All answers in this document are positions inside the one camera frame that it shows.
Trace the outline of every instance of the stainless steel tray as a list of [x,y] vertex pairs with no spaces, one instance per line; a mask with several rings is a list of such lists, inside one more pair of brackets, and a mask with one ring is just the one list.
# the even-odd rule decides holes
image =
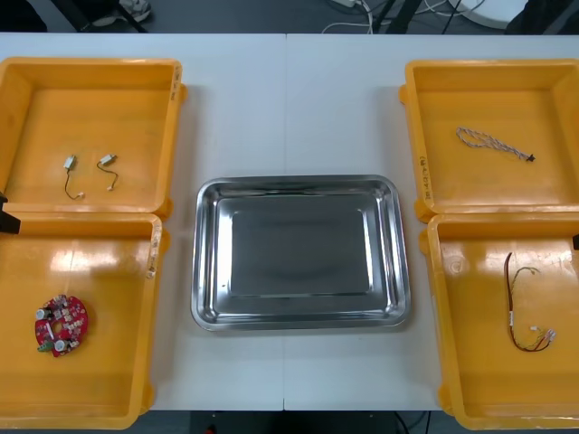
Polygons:
[[224,178],[198,194],[191,310],[207,330],[395,326],[408,286],[381,176]]

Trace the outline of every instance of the orange bin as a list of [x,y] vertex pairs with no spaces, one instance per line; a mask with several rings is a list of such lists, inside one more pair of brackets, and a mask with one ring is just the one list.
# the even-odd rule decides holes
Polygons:
[[[400,99],[423,222],[439,213],[579,211],[578,61],[413,61]],[[536,160],[468,147],[458,127]]]
[[[152,404],[149,363],[168,234],[153,214],[15,212],[0,234],[1,428],[124,429]],[[58,359],[38,353],[34,312],[65,294],[89,332]]]
[[[421,236],[437,319],[442,408],[469,429],[579,428],[579,213],[437,215]],[[517,340],[551,328],[545,351]],[[535,268],[532,273],[527,268]]]
[[[8,212],[152,212],[168,217],[186,89],[171,60],[13,58],[0,65],[0,191]],[[108,154],[118,157],[97,167]],[[63,168],[77,157],[68,189]]]

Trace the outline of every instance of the red circuit board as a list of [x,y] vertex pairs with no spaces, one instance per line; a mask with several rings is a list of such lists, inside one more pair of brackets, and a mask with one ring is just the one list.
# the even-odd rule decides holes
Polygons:
[[76,297],[57,296],[45,303],[43,309],[50,311],[45,319],[39,319],[34,325],[38,345],[56,343],[59,340],[68,343],[64,351],[52,348],[52,355],[60,357],[79,347],[82,337],[89,328],[89,315],[86,307]]

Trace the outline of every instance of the floor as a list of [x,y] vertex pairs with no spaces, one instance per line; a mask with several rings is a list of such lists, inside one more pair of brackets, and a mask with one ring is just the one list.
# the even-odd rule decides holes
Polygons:
[[[399,413],[410,434],[423,434],[426,431],[426,411],[401,411]],[[383,412],[341,412],[322,413],[321,419],[312,413],[291,415],[271,412],[208,412],[208,411],[150,411],[124,432],[128,434],[205,434],[213,425],[215,434],[403,434],[402,426],[396,422],[394,413]],[[94,430],[19,430],[18,434],[97,434]],[[457,421],[442,411],[433,411],[429,434],[467,434]],[[487,434],[498,434],[504,431],[484,431]],[[517,434],[534,431],[521,430]],[[579,430],[556,431],[542,430],[541,434],[556,432],[577,433]],[[0,429],[0,434],[13,434],[14,431]]]
[[[29,0],[48,26],[49,32],[74,32],[72,26],[47,0]],[[148,0],[153,15],[144,22],[151,33],[321,33],[331,23],[366,22],[366,15],[343,8],[331,0]],[[384,0],[367,0],[375,14]],[[396,14],[401,1],[391,12]],[[451,11],[442,5],[440,11]],[[408,33],[440,33],[447,18],[436,14],[418,14],[411,21]],[[366,27],[338,26],[330,33],[365,33]],[[134,32],[126,24],[116,23],[104,32]],[[455,16],[449,34],[501,34],[501,31],[475,24]]]

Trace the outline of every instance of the white table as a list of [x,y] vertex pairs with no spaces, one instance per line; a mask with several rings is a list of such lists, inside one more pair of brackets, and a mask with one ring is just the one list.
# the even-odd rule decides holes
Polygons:
[[[579,57],[579,37],[4,34],[7,56],[171,57],[183,107],[152,368],[159,410],[433,410],[440,384],[398,87],[413,59]],[[378,174],[398,187],[413,314],[398,329],[212,334],[190,315],[194,207],[218,176]]]

